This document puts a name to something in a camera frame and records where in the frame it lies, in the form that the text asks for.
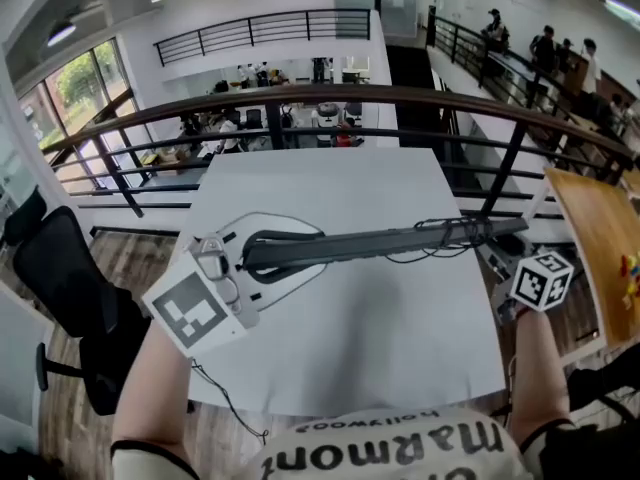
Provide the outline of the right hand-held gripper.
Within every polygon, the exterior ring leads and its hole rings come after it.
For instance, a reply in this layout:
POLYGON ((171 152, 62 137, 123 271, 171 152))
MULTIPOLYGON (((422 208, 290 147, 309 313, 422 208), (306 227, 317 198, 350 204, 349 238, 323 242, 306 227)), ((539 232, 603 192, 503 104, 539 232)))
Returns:
POLYGON ((489 239, 476 251, 504 281, 493 292, 493 309, 500 324, 514 321, 520 306, 545 312, 564 301, 574 266, 557 252, 521 259, 521 239, 489 239))

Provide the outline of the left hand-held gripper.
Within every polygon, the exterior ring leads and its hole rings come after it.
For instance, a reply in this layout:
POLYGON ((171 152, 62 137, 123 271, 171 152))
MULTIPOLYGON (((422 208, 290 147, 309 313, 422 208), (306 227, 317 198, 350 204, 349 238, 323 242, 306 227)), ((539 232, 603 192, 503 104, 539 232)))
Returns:
POLYGON ((261 231, 323 234, 294 217, 251 212, 216 237, 192 240, 143 294, 146 308, 183 355, 195 357, 244 337, 258 325, 259 312, 325 271, 320 264, 278 274, 275 281, 256 280, 241 265, 245 243, 261 231))

